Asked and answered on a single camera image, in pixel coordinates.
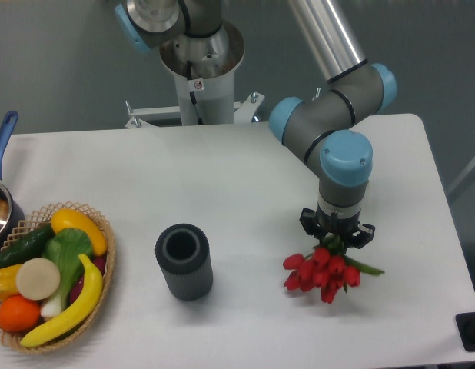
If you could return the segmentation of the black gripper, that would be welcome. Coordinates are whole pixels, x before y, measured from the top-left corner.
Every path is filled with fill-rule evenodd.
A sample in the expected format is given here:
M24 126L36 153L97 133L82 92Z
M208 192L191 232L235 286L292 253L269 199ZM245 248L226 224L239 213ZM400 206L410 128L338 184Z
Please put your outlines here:
M361 249L374 239L375 226L361 224L358 222L359 216L359 211L350 217L341 218L337 213L327 215L321 209L316 212L303 208L299 222L305 233L317 240L323 240L328 233L345 234L343 241L346 248Z

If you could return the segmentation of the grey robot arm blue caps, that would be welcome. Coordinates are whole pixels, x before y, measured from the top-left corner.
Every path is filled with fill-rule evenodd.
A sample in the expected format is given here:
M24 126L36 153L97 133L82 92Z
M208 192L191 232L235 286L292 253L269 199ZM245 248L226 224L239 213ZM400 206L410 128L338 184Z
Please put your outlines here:
M285 98L269 129L319 180L317 207L300 221L318 240L329 234L362 248L375 228L359 220L373 149L353 132L397 94L393 73L371 64L336 1L292 1L294 17L319 65L327 90L312 101ZM132 45L157 49L174 76L181 122L235 122L234 71L244 57L241 33L222 17L219 1L122 1L115 16Z

